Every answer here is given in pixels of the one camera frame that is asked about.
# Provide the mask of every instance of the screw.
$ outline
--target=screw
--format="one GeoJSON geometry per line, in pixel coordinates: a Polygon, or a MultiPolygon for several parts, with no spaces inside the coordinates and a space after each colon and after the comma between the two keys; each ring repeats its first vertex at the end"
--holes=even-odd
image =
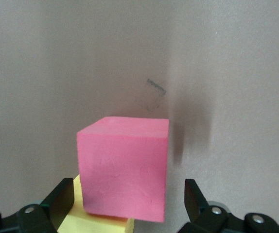
{"type": "Polygon", "coordinates": [[[26,210],[25,210],[25,213],[28,214],[30,212],[34,211],[34,208],[33,207],[28,207],[26,210]]]}
{"type": "Polygon", "coordinates": [[[265,220],[259,215],[253,215],[252,218],[255,222],[260,223],[260,224],[265,222],[265,220]]]}
{"type": "Polygon", "coordinates": [[[220,215],[222,213],[222,210],[218,207],[213,207],[212,212],[215,213],[216,215],[220,215]]]}

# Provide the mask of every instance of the gray background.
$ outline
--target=gray background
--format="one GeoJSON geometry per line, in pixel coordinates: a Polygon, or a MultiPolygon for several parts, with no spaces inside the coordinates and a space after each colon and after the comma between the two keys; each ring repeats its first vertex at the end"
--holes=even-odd
{"type": "Polygon", "coordinates": [[[166,221],[137,233],[188,220],[185,178],[279,223],[279,1],[0,0],[3,215],[75,177],[104,116],[171,121],[166,221]]]}

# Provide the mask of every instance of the pink cube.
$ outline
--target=pink cube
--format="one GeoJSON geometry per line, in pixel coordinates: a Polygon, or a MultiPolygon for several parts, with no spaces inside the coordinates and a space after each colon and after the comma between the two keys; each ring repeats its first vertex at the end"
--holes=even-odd
{"type": "Polygon", "coordinates": [[[163,222],[169,120],[105,117],[77,134],[83,204],[97,215],[163,222]]]}

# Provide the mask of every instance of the black bracket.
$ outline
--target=black bracket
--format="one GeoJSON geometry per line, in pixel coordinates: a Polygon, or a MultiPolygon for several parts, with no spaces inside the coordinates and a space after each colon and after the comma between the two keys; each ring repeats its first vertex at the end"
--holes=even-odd
{"type": "Polygon", "coordinates": [[[0,214],[0,233],[57,233],[73,203],[73,179],[64,178],[40,205],[24,206],[5,218],[0,214]]]}
{"type": "Polygon", "coordinates": [[[250,213],[241,220],[209,205],[195,180],[185,180],[184,202],[190,222],[178,233],[279,233],[279,225],[267,215],[250,213]]]}

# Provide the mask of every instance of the block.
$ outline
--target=block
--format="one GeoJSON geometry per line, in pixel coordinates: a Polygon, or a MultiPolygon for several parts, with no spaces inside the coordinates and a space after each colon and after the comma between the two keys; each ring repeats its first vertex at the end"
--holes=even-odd
{"type": "Polygon", "coordinates": [[[83,208],[80,177],[73,180],[75,202],[58,233],[133,233],[134,219],[88,214],[83,208]]]}
{"type": "Polygon", "coordinates": [[[77,133],[88,213],[163,222],[168,119],[105,117],[77,133]]]}

